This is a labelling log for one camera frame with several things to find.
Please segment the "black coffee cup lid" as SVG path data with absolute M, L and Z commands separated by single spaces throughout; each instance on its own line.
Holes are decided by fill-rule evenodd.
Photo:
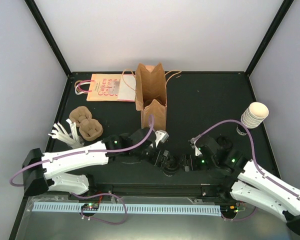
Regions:
M 168 177 L 175 175 L 179 168 L 179 162 L 173 156 L 168 157 L 163 163 L 163 173 Z

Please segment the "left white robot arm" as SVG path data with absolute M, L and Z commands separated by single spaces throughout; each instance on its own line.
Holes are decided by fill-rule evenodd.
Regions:
M 87 173 L 75 175 L 72 171 L 107 165 L 116 159 L 130 163 L 150 160 L 168 137 L 164 130 L 154 131 L 146 127 L 132 134 L 110 135 L 77 149 L 46 153 L 39 148 L 32 149 L 22 164 L 24 195 L 33 197 L 59 191 L 91 200 L 98 192 L 93 177 Z

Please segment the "brown pulp cup carrier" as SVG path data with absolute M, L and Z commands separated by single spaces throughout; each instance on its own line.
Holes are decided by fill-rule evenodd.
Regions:
M 103 134 L 103 126 L 93 118 L 92 113 L 86 106 L 79 106 L 72 110 L 69 119 L 76 123 L 82 138 L 88 142 L 92 142 Z

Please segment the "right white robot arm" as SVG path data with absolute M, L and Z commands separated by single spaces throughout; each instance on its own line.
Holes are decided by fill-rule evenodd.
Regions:
M 220 179 L 215 190 L 222 202 L 253 205 L 276 216 L 300 236 L 300 189 L 263 169 L 226 138 L 195 137 L 190 144 L 194 154 L 184 156 L 183 165 L 189 171 L 207 170 Z

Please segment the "brown paper bag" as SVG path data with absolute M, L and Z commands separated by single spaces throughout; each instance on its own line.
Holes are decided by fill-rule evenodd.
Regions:
M 154 129 L 165 130 L 167 125 L 167 85 L 173 77 L 181 76 L 180 70 L 165 71 L 162 63 L 139 63 L 136 71 L 125 69 L 120 82 L 135 94 L 135 108 L 140 112 L 141 127 L 148 126 L 148 118 L 154 116 Z

